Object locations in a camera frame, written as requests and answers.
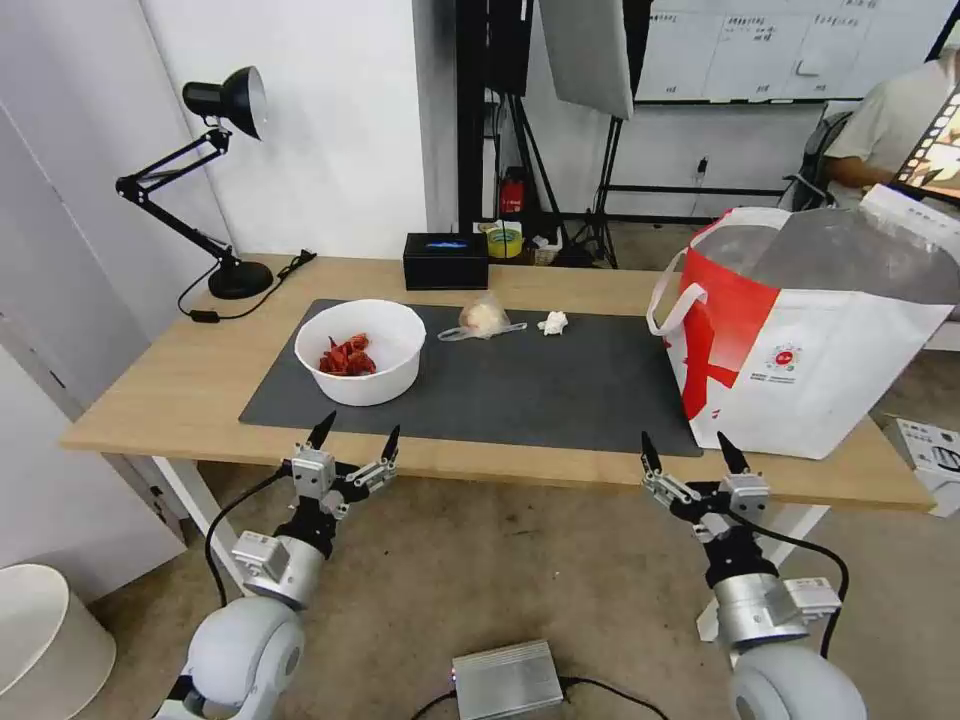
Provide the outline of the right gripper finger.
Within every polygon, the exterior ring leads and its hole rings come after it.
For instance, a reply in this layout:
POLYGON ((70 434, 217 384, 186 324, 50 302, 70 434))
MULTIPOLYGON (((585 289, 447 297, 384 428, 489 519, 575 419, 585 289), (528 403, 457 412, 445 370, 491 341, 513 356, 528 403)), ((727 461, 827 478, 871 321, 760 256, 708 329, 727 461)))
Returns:
POLYGON ((677 480, 663 470, 660 456, 650 435, 641 433, 641 462, 644 468, 643 486, 667 509, 674 505, 692 506, 702 500, 702 496, 687 484, 677 480))
POLYGON ((737 448, 723 432, 718 431, 717 438, 729 473, 732 475, 747 474, 749 472, 749 463, 743 452, 737 448))

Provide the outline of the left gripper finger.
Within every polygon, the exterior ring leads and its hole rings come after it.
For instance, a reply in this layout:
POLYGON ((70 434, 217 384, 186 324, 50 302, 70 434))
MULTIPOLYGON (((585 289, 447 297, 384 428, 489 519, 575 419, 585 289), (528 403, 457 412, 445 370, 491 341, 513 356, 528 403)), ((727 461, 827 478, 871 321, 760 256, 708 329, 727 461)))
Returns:
POLYGON ((321 451, 336 420, 336 411, 331 411, 321 422, 317 423, 303 444, 303 451, 321 451))
POLYGON ((370 462, 346 476, 348 496, 370 496, 396 477, 400 425, 396 425, 384 445, 379 460, 370 462))

